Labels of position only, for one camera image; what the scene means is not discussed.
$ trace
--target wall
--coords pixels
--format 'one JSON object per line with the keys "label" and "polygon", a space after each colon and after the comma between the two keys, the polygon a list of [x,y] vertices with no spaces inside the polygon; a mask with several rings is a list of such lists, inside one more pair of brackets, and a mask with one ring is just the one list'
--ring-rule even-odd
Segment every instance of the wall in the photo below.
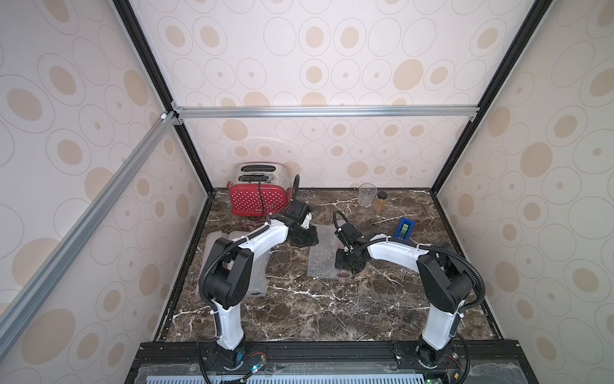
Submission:
{"label": "wall", "polygon": [[561,1],[440,192],[540,383],[614,377],[614,2]]}
{"label": "wall", "polygon": [[179,105],[471,104],[524,0],[133,1]]}
{"label": "wall", "polygon": [[[3,2],[0,312],[158,120],[105,0]],[[205,193],[172,128],[0,363],[0,383],[123,383]]]}
{"label": "wall", "polygon": [[161,106],[105,0],[0,12],[0,315]]}
{"label": "wall", "polygon": [[186,119],[214,187],[243,162],[284,164],[302,187],[430,187],[467,124],[460,117]]}
{"label": "wall", "polygon": [[[131,3],[175,101],[190,107],[476,104],[532,5],[531,0]],[[345,119],[344,134],[334,135],[326,132],[338,119],[307,120],[190,123],[217,187],[226,185],[234,164],[263,160],[290,162],[306,187],[362,181],[430,187],[456,142],[453,132],[467,122],[466,117],[443,125],[438,123],[446,118],[440,117]],[[413,136],[417,120],[426,120],[424,132]],[[389,125],[396,131],[386,136]],[[443,135],[437,133],[442,129]],[[227,130],[246,134],[228,136]],[[280,135],[283,130],[288,133]],[[352,148],[363,152],[354,154]],[[404,168],[396,173],[395,167]]]}
{"label": "wall", "polygon": [[0,383],[123,383],[205,197],[170,128],[2,361]]}

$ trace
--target aluminum frame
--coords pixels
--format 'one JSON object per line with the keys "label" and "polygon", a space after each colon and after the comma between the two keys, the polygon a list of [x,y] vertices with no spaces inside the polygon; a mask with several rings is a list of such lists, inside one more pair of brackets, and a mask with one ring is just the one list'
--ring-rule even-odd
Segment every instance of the aluminum frame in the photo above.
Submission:
{"label": "aluminum frame", "polygon": [[321,107],[177,107],[180,119],[244,117],[375,117],[375,116],[476,116],[477,105],[321,106]]}
{"label": "aluminum frame", "polygon": [[160,117],[136,149],[113,175],[98,197],[73,225],[54,249],[52,256],[39,269],[21,291],[10,310],[0,322],[0,361],[4,359],[19,336],[34,318],[55,286],[62,279],[72,262],[85,247],[100,223],[111,211],[125,189],[130,185],[162,136],[177,123],[175,112],[169,111]]}

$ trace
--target brown marble surface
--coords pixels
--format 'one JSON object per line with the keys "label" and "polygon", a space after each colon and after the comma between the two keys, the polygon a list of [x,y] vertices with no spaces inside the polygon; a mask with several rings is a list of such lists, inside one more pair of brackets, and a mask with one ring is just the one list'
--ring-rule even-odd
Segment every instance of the brown marble surface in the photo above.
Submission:
{"label": "brown marble surface", "polygon": [[[400,218],[408,217],[416,222],[411,236],[415,241],[449,242],[427,192],[388,190],[386,209],[379,214],[360,206],[357,196],[357,190],[302,190],[298,195],[309,202],[316,226],[332,224],[332,213],[339,209],[363,233],[393,235]],[[196,341],[214,334],[209,307],[195,292],[206,235],[249,232],[261,224],[233,216],[228,192],[218,191],[164,341]],[[372,260],[349,278],[313,278],[307,276],[309,248],[284,243],[274,250],[266,268],[266,297],[246,298],[241,304],[246,340],[416,340],[421,333],[429,303],[417,273]],[[469,310],[459,330],[467,339],[494,338],[480,309]]]}

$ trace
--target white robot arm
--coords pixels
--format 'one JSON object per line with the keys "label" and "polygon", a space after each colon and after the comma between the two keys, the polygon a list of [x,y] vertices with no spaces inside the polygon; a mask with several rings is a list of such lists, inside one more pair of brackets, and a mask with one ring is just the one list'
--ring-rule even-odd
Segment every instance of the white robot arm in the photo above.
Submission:
{"label": "white robot arm", "polygon": [[[337,223],[338,214],[345,220],[341,226]],[[385,234],[362,235],[339,211],[333,214],[333,223],[335,234],[345,246],[337,251],[337,268],[360,273],[370,259],[377,259],[402,265],[420,274],[430,308],[416,352],[425,367],[439,365],[449,350],[463,312],[484,301],[486,290],[478,271],[447,243],[433,246]],[[466,304],[465,300],[473,289],[477,299]]]}
{"label": "white robot arm", "polygon": [[316,227],[310,220],[309,205],[291,200],[286,209],[271,215],[255,231],[233,240],[220,238],[213,244],[198,279],[198,293],[212,308],[220,355],[229,366],[237,366],[243,358],[240,303],[249,286],[253,261],[286,240],[298,248],[316,245]]}
{"label": "white robot arm", "polygon": [[[336,215],[346,221],[338,226]],[[309,222],[309,206],[292,200],[289,209],[271,216],[269,223],[239,239],[218,239],[199,279],[200,296],[216,319],[217,344],[229,365],[243,357],[244,333],[240,302],[247,292],[253,260],[286,240],[297,247],[317,244],[315,226]],[[333,215],[335,234],[345,245],[336,254],[335,266],[359,273],[370,259],[385,260],[420,273],[430,301],[427,324],[418,340],[420,362],[426,367],[439,365],[449,351],[450,341],[462,313],[481,305],[484,283],[480,274],[449,245],[431,246],[407,243],[385,234],[362,235],[341,212]],[[478,298],[466,304],[469,292]]]}

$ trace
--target bubble wrap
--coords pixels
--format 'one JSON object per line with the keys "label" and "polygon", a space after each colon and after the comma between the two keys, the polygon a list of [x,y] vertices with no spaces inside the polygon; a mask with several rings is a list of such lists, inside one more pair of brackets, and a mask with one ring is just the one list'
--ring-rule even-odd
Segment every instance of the bubble wrap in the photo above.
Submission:
{"label": "bubble wrap", "polygon": [[[241,231],[235,230],[233,232],[230,232],[229,235],[221,231],[211,232],[209,235],[207,235],[207,239],[206,239],[204,250],[203,250],[203,261],[200,265],[200,272],[198,272],[198,276],[200,276],[200,274],[203,272],[205,260],[207,259],[207,257],[209,257],[209,254],[211,253],[211,248],[213,247],[213,243],[215,243],[217,239],[221,237],[234,239],[234,238],[239,238],[243,235],[247,235],[247,233],[248,232],[241,232]],[[266,287],[267,287],[266,265],[268,264],[270,258],[271,258],[271,250],[269,249],[262,256],[256,259],[254,263],[252,264],[252,275],[249,279],[249,287],[247,289],[246,297],[266,296]],[[198,283],[196,284],[195,293],[196,293],[196,296],[200,298],[200,296],[198,295]]]}
{"label": "bubble wrap", "polygon": [[339,273],[350,273],[349,271],[335,268],[337,249],[343,249],[343,244],[335,236],[335,226],[318,225],[317,238],[319,240],[318,244],[309,249],[307,276],[339,279]]}

